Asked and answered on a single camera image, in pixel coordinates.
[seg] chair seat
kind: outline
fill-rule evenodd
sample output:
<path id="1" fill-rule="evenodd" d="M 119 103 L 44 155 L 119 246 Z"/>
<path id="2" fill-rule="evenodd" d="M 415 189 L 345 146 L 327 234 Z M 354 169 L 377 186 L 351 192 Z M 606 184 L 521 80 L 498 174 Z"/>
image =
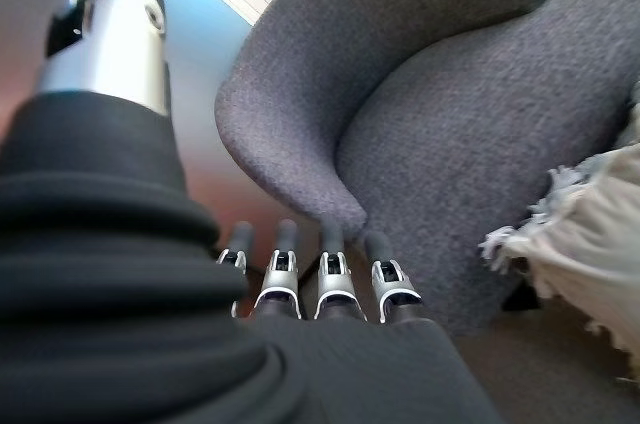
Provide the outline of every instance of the chair seat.
<path id="1" fill-rule="evenodd" d="M 636 0 L 549 0 L 414 55 L 342 137 L 337 168 L 389 235 L 434 318 L 482 326 L 519 279 L 481 265 L 488 232 L 527 217 L 547 170 L 602 152 L 640 73 Z"/>

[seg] wall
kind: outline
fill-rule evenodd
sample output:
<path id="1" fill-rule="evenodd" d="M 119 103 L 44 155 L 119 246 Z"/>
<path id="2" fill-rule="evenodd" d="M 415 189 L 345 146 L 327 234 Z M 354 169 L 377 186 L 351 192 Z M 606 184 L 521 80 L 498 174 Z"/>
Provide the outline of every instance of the wall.
<path id="1" fill-rule="evenodd" d="M 221 223 L 223 242 L 233 222 L 244 219 L 254 224 L 256 264 L 268 262 L 277 221 L 294 218 L 303 230 L 299 260 L 309 261 L 315 253 L 315 226 L 246 177 L 227 154 L 215 127 L 216 91 L 250 26 L 221 0 L 165 1 L 174 126 L 191 196 Z M 0 0 L 0 135 L 17 103 L 31 92 L 51 12 L 62 2 Z"/>

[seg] silver metal joint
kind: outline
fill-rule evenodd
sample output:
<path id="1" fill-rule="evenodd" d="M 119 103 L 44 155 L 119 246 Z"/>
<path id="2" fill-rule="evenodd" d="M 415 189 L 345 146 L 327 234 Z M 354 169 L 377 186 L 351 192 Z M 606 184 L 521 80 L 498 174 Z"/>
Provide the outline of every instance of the silver metal joint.
<path id="1" fill-rule="evenodd" d="M 378 301 L 380 323 L 382 324 L 386 321 L 384 305 L 390 297 L 405 294 L 422 300 L 422 297 L 416 292 L 400 264 L 393 259 L 373 263 L 373 266 L 371 266 L 371 284 Z"/>
<path id="2" fill-rule="evenodd" d="M 242 271 L 242 274 L 247 273 L 247 257 L 244 251 L 232 252 L 229 249 L 225 249 L 216 262 L 236 267 Z M 231 305 L 231 317 L 238 317 L 238 301 Z"/>
<path id="3" fill-rule="evenodd" d="M 289 302 L 293 306 L 298 319 L 302 319 L 300 304 L 298 302 L 298 266 L 296 254 L 293 251 L 273 251 L 271 260 L 265 271 L 262 291 L 256 299 L 254 308 L 258 307 L 262 300 L 268 300 L 279 293 L 290 297 Z"/>
<path id="4" fill-rule="evenodd" d="M 36 93 L 94 92 L 168 115 L 164 37 L 157 0 L 67 0 Z"/>
<path id="5" fill-rule="evenodd" d="M 347 266 L 344 253 L 329 254 L 328 252 L 323 252 L 322 256 L 320 256 L 320 266 L 318 268 L 318 306 L 316 307 L 314 319 L 318 319 L 323 306 L 333 296 L 344 296 L 352 299 L 366 320 L 366 316 L 362 312 L 356 297 L 356 291 L 351 280 L 351 270 Z"/>

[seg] robotic hand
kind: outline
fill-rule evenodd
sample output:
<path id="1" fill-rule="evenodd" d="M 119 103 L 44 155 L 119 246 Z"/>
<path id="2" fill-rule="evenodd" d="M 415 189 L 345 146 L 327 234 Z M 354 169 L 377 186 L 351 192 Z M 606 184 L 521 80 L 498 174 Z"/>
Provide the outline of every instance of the robotic hand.
<path id="1" fill-rule="evenodd" d="M 276 248 L 266 268 L 262 290 L 252 316 L 283 315 L 302 319 L 298 297 L 296 264 L 297 227 L 284 220 L 278 227 Z M 231 265 L 246 273 L 246 256 L 250 255 L 253 229 L 247 222 L 238 223 L 229 244 L 218 258 L 218 264 Z M 352 318 L 366 321 L 351 279 L 351 270 L 344 255 L 342 230 L 333 221 L 322 223 L 318 268 L 318 300 L 314 320 Z M 387 237 L 370 233 L 366 238 L 366 253 L 371 267 L 371 283 L 380 310 L 380 323 L 396 324 L 427 319 L 422 298 L 411 281 L 393 259 Z M 231 315 L 237 316 L 237 302 Z"/>

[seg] gray fabric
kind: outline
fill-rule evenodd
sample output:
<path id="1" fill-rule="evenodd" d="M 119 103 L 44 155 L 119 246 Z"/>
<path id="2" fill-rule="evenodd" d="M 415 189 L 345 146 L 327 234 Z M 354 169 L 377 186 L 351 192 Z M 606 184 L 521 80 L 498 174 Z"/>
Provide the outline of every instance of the gray fabric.
<path id="1" fill-rule="evenodd" d="M 364 99 L 425 46 L 544 0 L 274 0 L 216 101 L 222 141 L 267 191 L 347 235 L 366 213 L 338 178 L 337 140 Z"/>
<path id="2" fill-rule="evenodd" d="M 640 72 L 636 3 L 549 0 L 439 42 L 390 75 L 343 136 L 338 169 L 367 228 L 389 235 L 450 331 L 484 325 L 517 282 L 481 265 L 485 234 L 527 217 L 548 169 L 615 141 Z"/>

